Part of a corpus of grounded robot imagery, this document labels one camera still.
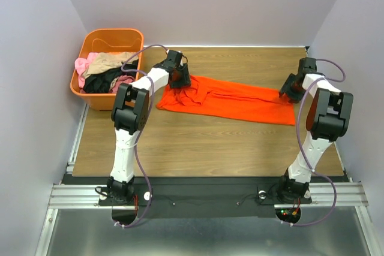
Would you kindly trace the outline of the orange t shirt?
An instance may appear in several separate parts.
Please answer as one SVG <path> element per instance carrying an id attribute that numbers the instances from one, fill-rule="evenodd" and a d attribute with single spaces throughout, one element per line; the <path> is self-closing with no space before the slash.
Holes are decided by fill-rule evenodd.
<path id="1" fill-rule="evenodd" d="M 287 97 L 279 97 L 276 89 L 202 76 L 190 79 L 186 88 L 166 86 L 157 108 L 266 124 L 296 124 L 293 104 Z"/>

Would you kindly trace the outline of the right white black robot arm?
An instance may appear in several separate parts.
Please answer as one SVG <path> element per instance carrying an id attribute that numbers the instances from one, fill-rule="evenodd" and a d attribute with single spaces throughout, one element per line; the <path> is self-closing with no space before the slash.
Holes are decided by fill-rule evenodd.
<path id="1" fill-rule="evenodd" d="M 309 183 L 316 165 L 327 148 L 344 136 L 349 127 L 353 95 L 337 89 L 331 79 L 318 72 L 319 61 L 323 60 L 300 59 L 298 72 L 290 74 L 279 90 L 280 98 L 287 97 L 290 103 L 300 104 L 298 117 L 306 97 L 313 98 L 305 122 L 305 140 L 301 141 L 297 127 L 299 153 L 278 184 L 277 196 L 283 203 L 310 198 Z"/>

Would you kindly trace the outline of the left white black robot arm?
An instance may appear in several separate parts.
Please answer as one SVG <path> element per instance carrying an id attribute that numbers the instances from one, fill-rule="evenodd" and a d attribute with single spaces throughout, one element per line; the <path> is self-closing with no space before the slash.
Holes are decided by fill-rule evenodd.
<path id="1" fill-rule="evenodd" d="M 119 202 L 128 202 L 134 195 L 137 144 L 153 106 L 152 97 L 166 86 L 178 89 L 191 85 L 187 58 L 177 50 L 167 50 L 165 60 L 141 74 L 135 82 L 119 86 L 112 108 L 115 157 L 104 194 Z"/>

